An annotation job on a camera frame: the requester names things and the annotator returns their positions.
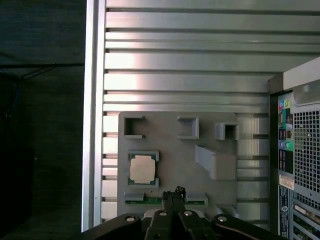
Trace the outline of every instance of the screw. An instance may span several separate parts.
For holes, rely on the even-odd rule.
[[[191,212],[191,211],[185,211],[185,212],[184,212],[184,215],[186,215],[186,216],[191,216],[191,215],[192,215],[192,212]]]
[[[135,218],[130,216],[130,217],[127,217],[126,220],[127,220],[128,222],[132,222],[132,221],[135,220]]]
[[[218,217],[218,220],[220,222],[226,222],[228,219],[225,216],[220,216],[220,217]]]

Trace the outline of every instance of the label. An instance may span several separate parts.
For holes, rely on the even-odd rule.
[[[294,174],[294,153],[279,149],[278,169],[289,174]]]
[[[289,189],[279,186],[279,235],[289,239]]]
[[[295,189],[295,180],[288,176],[279,175],[279,184],[291,190]]]
[[[307,214],[307,211],[304,210],[302,207],[298,206],[298,205],[294,205],[294,209],[297,210],[298,212],[300,212],[303,215]]]

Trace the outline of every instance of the sticker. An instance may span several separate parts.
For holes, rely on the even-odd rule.
[[[279,184],[291,190],[295,189],[295,180],[288,176],[279,175]]]
[[[307,211],[298,205],[294,205],[294,209],[297,210],[298,212],[302,213],[303,215],[307,214]]]
[[[289,189],[279,186],[279,203],[278,203],[278,234],[286,239],[290,238],[289,228]]]
[[[285,128],[286,128],[286,129],[293,129],[294,126],[293,126],[292,124],[286,123],[286,124],[285,124]]]

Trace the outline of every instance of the black cable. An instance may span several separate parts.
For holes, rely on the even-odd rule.
[[[46,72],[49,72],[49,71],[51,71],[51,70],[53,70],[53,69],[55,69],[55,68],[56,68],[55,66],[50,67],[50,68],[48,68],[48,67],[43,67],[43,68],[41,68],[41,69],[38,69],[38,70],[36,70],[36,71],[27,73],[27,74],[25,74],[25,75],[28,76],[28,75],[30,75],[30,74],[32,74],[32,73],[37,73],[37,74],[32,75],[32,76],[27,77],[27,78],[24,78],[24,77],[22,77],[22,78],[23,78],[23,80],[32,79],[32,78],[35,78],[35,77],[37,77],[37,76],[39,76],[39,75],[41,75],[41,74],[44,74],[44,73],[46,73]]]
[[[41,70],[43,70],[43,69],[47,69],[47,67],[42,67],[42,68],[39,68],[39,69],[37,69],[37,70],[28,72],[28,73],[22,75],[21,78],[24,78],[24,77],[26,77],[26,76],[28,76],[28,75],[31,75],[31,74],[35,74],[35,73],[37,73],[37,72],[39,72],[39,71],[41,71]]]
[[[51,64],[3,64],[0,69],[37,69],[37,68],[68,68],[83,67],[84,63],[51,63]]]

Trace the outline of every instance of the rectangular slot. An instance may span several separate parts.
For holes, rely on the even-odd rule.
[[[217,140],[239,140],[239,125],[237,123],[216,123],[214,131]]]
[[[299,238],[303,239],[303,240],[313,240],[312,238],[308,237],[305,233],[303,233],[302,231],[300,231],[298,228],[296,228],[295,226],[293,227],[293,233],[295,235],[297,235]]]
[[[161,197],[144,197],[142,201],[140,200],[126,200],[125,204],[129,205],[161,205]],[[205,201],[185,201],[185,205],[205,205]]]
[[[161,197],[144,197],[142,201],[139,200],[126,200],[125,204],[131,205],[161,205]]]
[[[143,116],[124,118],[124,137],[128,139],[142,139],[145,118]]]
[[[225,125],[225,138],[236,139],[237,137],[237,126],[236,125]]]
[[[290,130],[286,130],[286,131],[285,131],[285,138],[286,138],[286,139],[291,139],[291,137],[292,137],[291,131],[290,131]]]
[[[295,223],[297,223],[298,225],[300,225],[301,227],[303,227],[309,233],[315,235],[316,237],[320,237],[319,230],[317,230],[315,227],[311,226],[310,224],[308,224],[306,221],[304,221],[303,219],[301,219],[300,217],[298,217],[295,214],[293,215],[293,221]]]

